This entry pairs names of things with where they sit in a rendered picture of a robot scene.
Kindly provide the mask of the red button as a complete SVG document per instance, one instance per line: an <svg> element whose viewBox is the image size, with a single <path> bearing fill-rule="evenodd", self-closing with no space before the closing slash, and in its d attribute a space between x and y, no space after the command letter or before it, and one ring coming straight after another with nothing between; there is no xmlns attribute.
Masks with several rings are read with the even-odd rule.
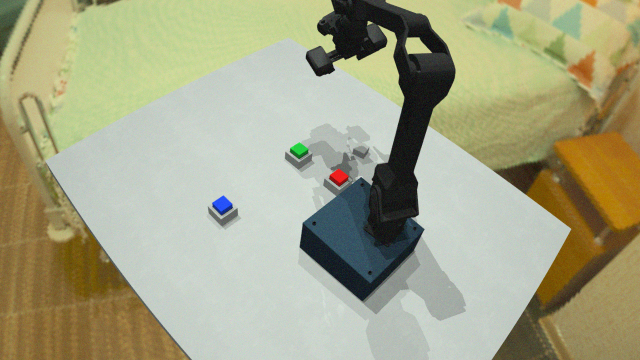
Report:
<svg viewBox="0 0 640 360"><path fill-rule="evenodd" d="M345 174L342 170L337 169L327 177L324 178L323 186L325 186L330 192L338 196L352 185L352 178Z"/></svg>

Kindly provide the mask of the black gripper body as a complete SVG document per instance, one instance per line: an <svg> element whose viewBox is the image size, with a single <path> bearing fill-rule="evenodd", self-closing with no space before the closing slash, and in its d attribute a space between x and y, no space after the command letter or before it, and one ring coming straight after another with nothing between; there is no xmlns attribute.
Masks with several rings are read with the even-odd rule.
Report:
<svg viewBox="0 0 640 360"><path fill-rule="evenodd" d="M387 45L387 37L376 23L370 23L366 26L368 38L362 38L357 43L346 42L340 38L338 28L334 28L334 32L337 35L336 41L333 39L335 50L326 53L322 46L318 46L306 53L305 58L316 76L321 77L332 71L334 68L333 63L337 60L347 60L363 53L362 44L366 44L368 48L373 47L374 51L378 51Z"/></svg>

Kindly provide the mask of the green button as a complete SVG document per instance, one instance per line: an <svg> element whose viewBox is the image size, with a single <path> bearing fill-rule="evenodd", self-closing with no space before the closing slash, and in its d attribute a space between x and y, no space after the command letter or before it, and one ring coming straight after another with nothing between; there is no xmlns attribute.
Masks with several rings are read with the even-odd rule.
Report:
<svg viewBox="0 0 640 360"><path fill-rule="evenodd" d="M298 142L285 151L285 159L297 169L312 161L313 153L306 146Z"/></svg>

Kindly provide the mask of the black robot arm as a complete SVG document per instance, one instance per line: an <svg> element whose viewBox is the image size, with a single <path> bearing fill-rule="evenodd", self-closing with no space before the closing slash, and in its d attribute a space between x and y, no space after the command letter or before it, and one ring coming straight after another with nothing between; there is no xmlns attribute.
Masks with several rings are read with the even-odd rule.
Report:
<svg viewBox="0 0 640 360"><path fill-rule="evenodd" d="M388 162L377 164L369 191L370 214L363 229L389 247L419 215L416 163L432 112L450 92L456 68L448 45L432 29L425 14L414 13L386 0L331 0L334 11L323 16L317 30L346 43L368 38L368 21L394 32L393 58L403 106ZM338 27L338 35L334 32ZM408 54L407 38L419 38L432 52Z"/></svg>

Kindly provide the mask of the blue button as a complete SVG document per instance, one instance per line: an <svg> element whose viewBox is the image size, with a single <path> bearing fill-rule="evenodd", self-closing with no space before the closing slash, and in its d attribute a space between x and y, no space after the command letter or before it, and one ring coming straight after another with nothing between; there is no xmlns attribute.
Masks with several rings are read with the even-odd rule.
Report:
<svg viewBox="0 0 640 360"><path fill-rule="evenodd" d="M224 194L208 206L208 213L223 226L238 215L238 207Z"/></svg>

